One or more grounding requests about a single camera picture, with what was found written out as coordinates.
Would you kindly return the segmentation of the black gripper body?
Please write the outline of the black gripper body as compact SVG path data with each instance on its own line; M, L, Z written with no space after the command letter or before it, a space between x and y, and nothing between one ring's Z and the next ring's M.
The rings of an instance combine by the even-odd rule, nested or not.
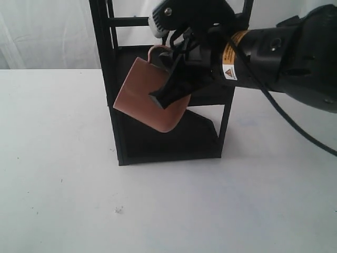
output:
M186 80L190 84L190 105L225 105L231 88L225 88L221 73L221 54L230 33L211 28L197 38L191 29L176 30L170 46L176 60L183 55Z

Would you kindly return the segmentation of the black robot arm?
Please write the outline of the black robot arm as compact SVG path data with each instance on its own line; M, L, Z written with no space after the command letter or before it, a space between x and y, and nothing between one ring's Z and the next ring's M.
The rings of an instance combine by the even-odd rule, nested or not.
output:
M336 112L336 6L323 5L273 28L248 28L252 1L235 13L226 1L162 1L148 19L171 32L160 60L170 75L150 98L160 107L211 85L285 93Z

